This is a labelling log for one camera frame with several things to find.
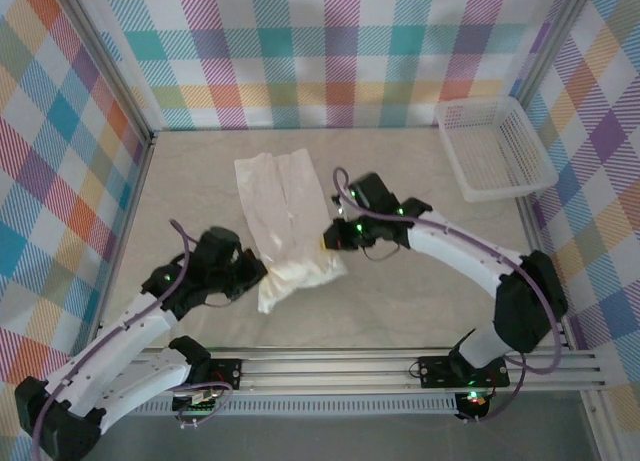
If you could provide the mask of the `white t-shirt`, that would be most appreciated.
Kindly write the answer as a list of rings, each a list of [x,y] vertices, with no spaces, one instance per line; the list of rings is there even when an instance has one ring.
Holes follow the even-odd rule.
[[[258,285],[258,311],[300,289],[347,274],[334,252],[321,246],[331,219],[309,152],[261,153],[234,162],[238,194],[260,259],[267,268]]]

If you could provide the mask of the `green terminal electronics board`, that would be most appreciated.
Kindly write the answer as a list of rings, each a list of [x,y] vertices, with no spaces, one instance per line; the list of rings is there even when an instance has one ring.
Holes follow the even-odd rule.
[[[171,410],[175,413],[179,411],[212,411],[222,394],[222,389],[213,388],[176,391],[173,393]]]

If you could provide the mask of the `white plastic mesh basket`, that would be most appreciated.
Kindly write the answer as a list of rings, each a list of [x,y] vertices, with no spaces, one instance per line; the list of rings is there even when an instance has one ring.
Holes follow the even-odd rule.
[[[434,113],[466,201],[519,198],[557,183],[557,170],[515,98],[444,101],[435,106]]]

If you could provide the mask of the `small board with yellow connector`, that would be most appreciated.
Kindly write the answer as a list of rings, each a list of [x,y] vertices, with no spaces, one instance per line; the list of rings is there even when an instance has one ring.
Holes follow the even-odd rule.
[[[489,413],[490,399],[484,393],[471,391],[468,393],[457,393],[456,416],[462,420],[471,420],[485,417]]]

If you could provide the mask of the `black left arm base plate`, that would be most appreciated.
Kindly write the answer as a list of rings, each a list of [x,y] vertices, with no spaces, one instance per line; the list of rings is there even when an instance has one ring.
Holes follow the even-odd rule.
[[[206,370],[206,381],[226,382],[234,390],[240,387],[242,360],[237,358],[212,358]]]

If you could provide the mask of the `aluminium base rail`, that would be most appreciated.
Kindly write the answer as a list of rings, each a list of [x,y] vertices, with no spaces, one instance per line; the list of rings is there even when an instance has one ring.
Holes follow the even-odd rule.
[[[444,356],[426,348],[217,348],[213,358],[242,361],[240,392],[246,395],[416,394],[412,376],[421,356]],[[604,371],[590,351],[564,350],[546,375],[527,373],[523,392],[601,390]]]

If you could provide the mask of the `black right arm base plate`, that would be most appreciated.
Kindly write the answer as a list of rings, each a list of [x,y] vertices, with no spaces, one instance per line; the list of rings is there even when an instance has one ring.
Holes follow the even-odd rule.
[[[510,378],[502,358],[491,361],[484,368],[454,368],[448,356],[418,358],[421,387],[427,388],[493,388],[508,387]]]

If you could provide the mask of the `aluminium frame post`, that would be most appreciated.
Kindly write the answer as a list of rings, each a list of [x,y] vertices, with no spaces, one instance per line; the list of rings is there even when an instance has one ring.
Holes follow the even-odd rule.
[[[135,131],[150,143],[154,138],[154,131],[146,120],[132,92],[125,82],[119,68],[111,56],[107,46],[93,23],[85,5],[81,0],[58,0],[69,17],[72,25],[83,41],[87,52],[94,60],[98,70],[104,76],[112,89],[115,98],[120,103],[125,115],[132,122]]]
[[[523,38],[524,51],[516,57],[516,74],[509,89],[524,110],[549,71],[571,28],[589,0],[539,0],[531,18],[531,32]]]

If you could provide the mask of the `aluminium frame bar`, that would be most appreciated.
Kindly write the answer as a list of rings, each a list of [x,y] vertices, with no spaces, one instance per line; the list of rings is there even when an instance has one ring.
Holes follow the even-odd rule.
[[[598,392],[581,390],[580,396],[600,460],[614,461],[614,459],[611,458],[612,452],[610,450],[607,424],[603,415]]]

